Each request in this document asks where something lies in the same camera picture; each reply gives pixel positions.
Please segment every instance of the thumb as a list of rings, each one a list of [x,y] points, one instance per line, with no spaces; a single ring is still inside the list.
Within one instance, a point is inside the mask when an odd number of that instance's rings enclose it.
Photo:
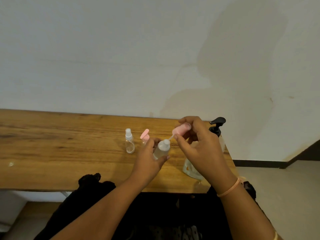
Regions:
[[[191,145],[181,135],[175,134],[174,138],[178,142],[178,146],[180,147],[182,152],[186,155],[186,157],[188,157],[192,150]]]
[[[157,163],[159,164],[159,167],[161,168],[163,166],[163,164],[170,158],[169,155],[166,155],[166,156],[162,156],[162,157],[159,157],[157,159]]]

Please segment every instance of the pink sprayer head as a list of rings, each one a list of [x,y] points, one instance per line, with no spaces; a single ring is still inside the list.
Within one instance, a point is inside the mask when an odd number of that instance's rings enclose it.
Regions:
[[[148,135],[149,130],[145,129],[145,131],[141,134],[140,139],[142,139],[143,142],[147,142],[150,138],[150,136]]]
[[[190,131],[190,130],[191,130],[191,125],[189,123],[183,123],[182,125],[172,130],[172,135],[178,134],[183,136],[187,131]]]

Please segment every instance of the person's left hand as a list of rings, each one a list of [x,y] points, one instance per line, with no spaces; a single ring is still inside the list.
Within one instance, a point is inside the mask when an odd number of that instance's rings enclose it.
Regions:
[[[153,157],[154,149],[161,141],[159,138],[150,138],[145,146],[142,146],[130,177],[137,181],[143,189],[157,176],[162,165],[170,158],[170,156],[162,156],[156,160]]]

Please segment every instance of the forearm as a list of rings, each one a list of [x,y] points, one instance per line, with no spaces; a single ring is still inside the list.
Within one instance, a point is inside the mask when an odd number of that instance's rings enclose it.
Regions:
[[[219,171],[208,181],[218,194],[222,194],[234,185],[237,177],[228,168],[224,159],[215,163]],[[221,197],[221,201],[234,240],[274,239],[273,226],[240,183],[230,193]]]
[[[111,239],[143,185],[130,177],[56,234],[56,239]]]

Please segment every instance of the hand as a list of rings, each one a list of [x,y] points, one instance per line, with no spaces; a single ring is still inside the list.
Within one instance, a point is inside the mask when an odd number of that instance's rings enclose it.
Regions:
[[[183,137],[176,134],[174,138],[195,169],[215,187],[224,176],[232,174],[224,159],[219,138],[208,130],[198,116],[187,116],[179,120],[180,124],[185,122],[191,125],[191,130]],[[198,141],[195,147],[190,145],[193,141]]]
[[[162,165],[170,156],[162,156],[155,160],[153,157],[154,149],[161,141],[159,138],[150,138],[139,153],[131,172],[131,178],[137,181],[144,189],[159,173]]]

